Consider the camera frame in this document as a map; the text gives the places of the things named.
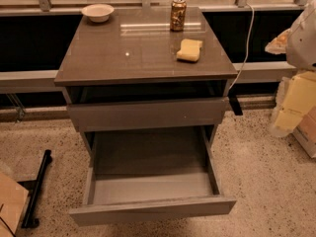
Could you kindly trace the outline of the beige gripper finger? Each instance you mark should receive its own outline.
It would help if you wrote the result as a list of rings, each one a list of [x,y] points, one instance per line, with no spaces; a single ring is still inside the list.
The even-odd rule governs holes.
[[[285,49],[286,49],[289,33],[290,33],[290,29],[284,30],[282,33],[280,33],[276,38],[274,38],[272,41],[270,41],[266,45],[265,52],[268,52],[271,54],[286,53]]]

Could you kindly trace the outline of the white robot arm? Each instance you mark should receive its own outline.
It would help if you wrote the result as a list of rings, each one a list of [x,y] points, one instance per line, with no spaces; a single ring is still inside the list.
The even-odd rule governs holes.
[[[266,45],[265,52],[284,53],[286,62],[297,69],[293,77],[283,77],[279,83],[272,114],[270,132],[285,137],[316,106],[316,0]]]

